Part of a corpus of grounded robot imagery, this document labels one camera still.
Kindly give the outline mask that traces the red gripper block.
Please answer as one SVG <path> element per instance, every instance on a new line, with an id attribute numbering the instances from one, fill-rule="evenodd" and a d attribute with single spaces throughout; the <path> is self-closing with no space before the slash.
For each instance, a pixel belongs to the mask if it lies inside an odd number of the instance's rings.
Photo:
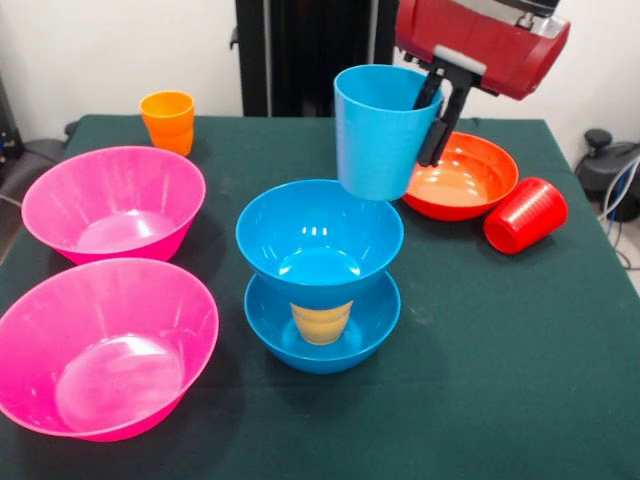
<path id="1" fill-rule="evenodd" d="M 522 100 L 548 74 L 567 43 L 571 23 L 542 1 L 402 1 L 396 46 L 405 58 L 433 70 L 414 109 L 428 107 L 446 78 L 452 85 L 444 114 L 434 119 L 417 155 L 436 166 L 473 86 Z M 470 74 L 445 74 L 459 69 Z"/>

